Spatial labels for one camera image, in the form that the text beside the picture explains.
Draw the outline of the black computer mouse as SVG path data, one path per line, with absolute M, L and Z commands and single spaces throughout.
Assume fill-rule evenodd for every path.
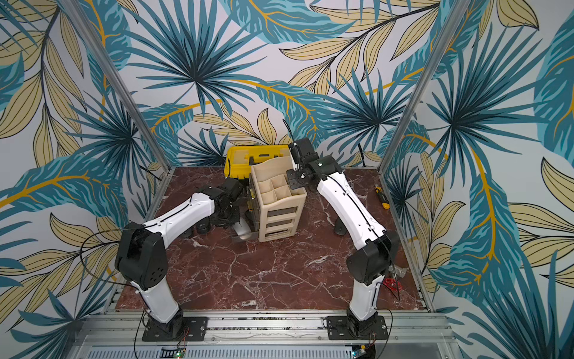
M 341 218 L 337 218 L 333 230 L 334 233 L 338 236 L 345 236 L 348 233 L 347 227 L 345 226 Z
M 199 235 L 206 235 L 211 230 L 209 218 L 204 218 L 195 224 L 196 231 Z

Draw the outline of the beige drawer organizer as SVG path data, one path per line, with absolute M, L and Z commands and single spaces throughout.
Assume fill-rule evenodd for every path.
M 293 169 L 290 156 L 268 159 L 251 167 L 250 188 L 254 192 L 254 224 L 259 242 L 294 236 L 307 192 L 292 189 L 287 171 Z

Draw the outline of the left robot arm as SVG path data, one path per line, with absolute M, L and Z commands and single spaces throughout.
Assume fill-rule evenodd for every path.
M 240 224 L 243 191 L 239 180 L 227 178 L 220 186 L 204 186 L 164 215 L 143 224 L 124 227 L 115 268 L 134 287 L 148 309 L 149 326 L 175 338 L 182 331 L 183 312 L 173 298 L 166 275 L 167 249 L 182 234 L 197 227 L 207 233 L 212 226 Z

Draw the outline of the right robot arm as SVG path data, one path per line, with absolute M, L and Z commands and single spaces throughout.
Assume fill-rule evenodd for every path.
M 356 251 L 346 260 L 354 278 L 347 316 L 351 328 L 365 331 L 378 316 L 378 294 L 395 261 L 399 236 L 370 214 L 333 157 L 320 157 L 307 138 L 292 142 L 288 148 L 293 164 L 286 172 L 289 187 L 315 188 L 333 207 L 353 241 Z

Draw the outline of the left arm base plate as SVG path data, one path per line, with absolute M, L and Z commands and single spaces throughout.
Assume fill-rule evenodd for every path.
M 169 323 L 160 323 L 150 317 L 143 333 L 144 342 L 202 342 L 206 335 L 207 317 L 174 317 Z

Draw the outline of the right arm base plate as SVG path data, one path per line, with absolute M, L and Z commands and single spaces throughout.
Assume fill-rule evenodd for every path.
M 389 327 L 385 319 L 374 314 L 365 321 L 357 320 L 352 314 L 329 316 L 324 319 L 329 340 L 386 340 Z

